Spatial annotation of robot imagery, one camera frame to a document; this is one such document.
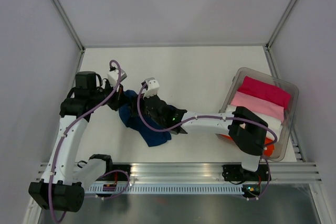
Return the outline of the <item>blue t-shirt with print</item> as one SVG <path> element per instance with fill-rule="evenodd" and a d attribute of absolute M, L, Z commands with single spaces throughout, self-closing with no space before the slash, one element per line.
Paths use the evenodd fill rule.
<path fill-rule="evenodd" d="M 180 126 L 169 131 L 159 132 L 158 130 L 162 129 L 157 129 L 159 126 L 154 121 L 142 115 L 142 113 L 142 117 L 139 116 L 137 98 L 138 94 L 135 91 L 124 91 L 123 99 L 125 103 L 119 108 L 119 117 L 126 127 L 139 132 L 149 147 L 159 146 L 171 140 L 172 133 L 186 133 Z"/>

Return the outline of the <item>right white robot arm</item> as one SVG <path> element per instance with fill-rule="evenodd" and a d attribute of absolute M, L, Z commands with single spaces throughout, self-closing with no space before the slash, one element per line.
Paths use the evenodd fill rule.
<path fill-rule="evenodd" d="M 157 95 L 136 99 L 137 113 L 146 127 L 155 132 L 194 134 L 206 132 L 229 136 L 243 152 L 239 172 L 245 179 L 259 172 L 268 123 L 243 106 L 233 112 L 203 114 L 168 105 Z"/>

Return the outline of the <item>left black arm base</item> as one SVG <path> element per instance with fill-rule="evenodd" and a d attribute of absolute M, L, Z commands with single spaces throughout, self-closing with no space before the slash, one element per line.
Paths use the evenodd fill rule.
<path fill-rule="evenodd" d="M 103 179 L 114 182 L 126 182 L 127 176 L 131 174 L 131 165 L 128 164 L 116 164 L 107 168 L 105 177 Z"/>

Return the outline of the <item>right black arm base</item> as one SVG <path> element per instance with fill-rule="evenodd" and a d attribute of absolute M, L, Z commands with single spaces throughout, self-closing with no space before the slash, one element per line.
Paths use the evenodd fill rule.
<path fill-rule="evenodd" d="M 224 181 L 234 184 L 244 182 L 266 182 L 270 172 L 266 164 L 260 164 L 255 172 L 251 172 L 242 168 L 240 164 L 228 164 L 222 166 L 222 176 Z"/>

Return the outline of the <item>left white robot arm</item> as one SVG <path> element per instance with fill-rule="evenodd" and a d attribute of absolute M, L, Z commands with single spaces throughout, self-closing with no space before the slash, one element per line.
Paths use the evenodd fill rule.
<path fill-rule="evenodd" d="M 81 71 L 75 76 L 60 106 L 58 135 L 47 167 L 38 182 L 29 185 L 28 192 L 44 210 L 78 212 L 85 191 L 97 180 L 114 176 L 112 158 L 106 154 L 93 154 L 87 164 L 75 170 L 75 159 L 82 136 L 91 114 L 100 106 L 117 110 L 121 105 L 126 78 L 123 70 L 112 68 L 105 81 L 94 71 Z"/>

